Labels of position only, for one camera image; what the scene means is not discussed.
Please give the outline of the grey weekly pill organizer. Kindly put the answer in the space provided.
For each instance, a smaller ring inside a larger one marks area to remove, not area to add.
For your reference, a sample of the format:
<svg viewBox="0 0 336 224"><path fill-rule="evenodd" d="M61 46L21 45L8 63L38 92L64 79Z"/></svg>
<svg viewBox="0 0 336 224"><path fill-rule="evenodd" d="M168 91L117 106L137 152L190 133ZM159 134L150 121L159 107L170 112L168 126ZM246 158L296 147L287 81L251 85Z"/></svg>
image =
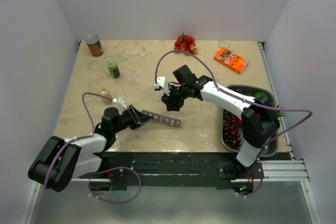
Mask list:
<svg viewBox="0 0 336 224"><path fill-rule="evenodd" d="M153 123L166 125L169 127L180 128L182 126L182 121L173 117L169 117L163 114L154 113L147 110L141 111L143 114L151 117Z"/></svg>

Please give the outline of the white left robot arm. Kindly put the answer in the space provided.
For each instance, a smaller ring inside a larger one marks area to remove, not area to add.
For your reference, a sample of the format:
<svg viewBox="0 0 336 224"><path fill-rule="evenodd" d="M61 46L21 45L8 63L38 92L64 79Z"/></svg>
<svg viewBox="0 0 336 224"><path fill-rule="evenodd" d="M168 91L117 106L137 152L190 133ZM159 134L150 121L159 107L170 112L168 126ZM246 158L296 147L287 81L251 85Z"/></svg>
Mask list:
<svg viewBox="0 0 336 224"><path fill-rule="evenodd" d="M64 190L73 178L92 173L97 178L108 174L109 165L98 156L115 142L116 134L136 130L152 117L128 106L122 113L105 109L94 132L73 138L50 137L28 170L28 178L56 192Z"/></svg>

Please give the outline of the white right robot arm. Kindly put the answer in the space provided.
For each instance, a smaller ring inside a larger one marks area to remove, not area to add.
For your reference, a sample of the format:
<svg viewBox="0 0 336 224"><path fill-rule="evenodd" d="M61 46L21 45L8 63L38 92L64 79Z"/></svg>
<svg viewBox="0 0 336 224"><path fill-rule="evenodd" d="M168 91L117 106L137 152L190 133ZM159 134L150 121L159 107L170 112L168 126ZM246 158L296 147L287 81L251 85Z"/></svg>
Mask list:
<svg viewBox="0 0 336 224"><path fill-rule="evenodd" d="M154 75L154 89L163 90L161 101L167 111L179 111L187 98L215 104L232 113L242 121L244 143L236 156L234 173L246 178L253 171L252 164L257 160L264 144L280 127L277 115L265 96L246 96L223 87L214 78L202 75L197 77L187 65L173 72L177 85L171 85L166 77Z"/></svg>

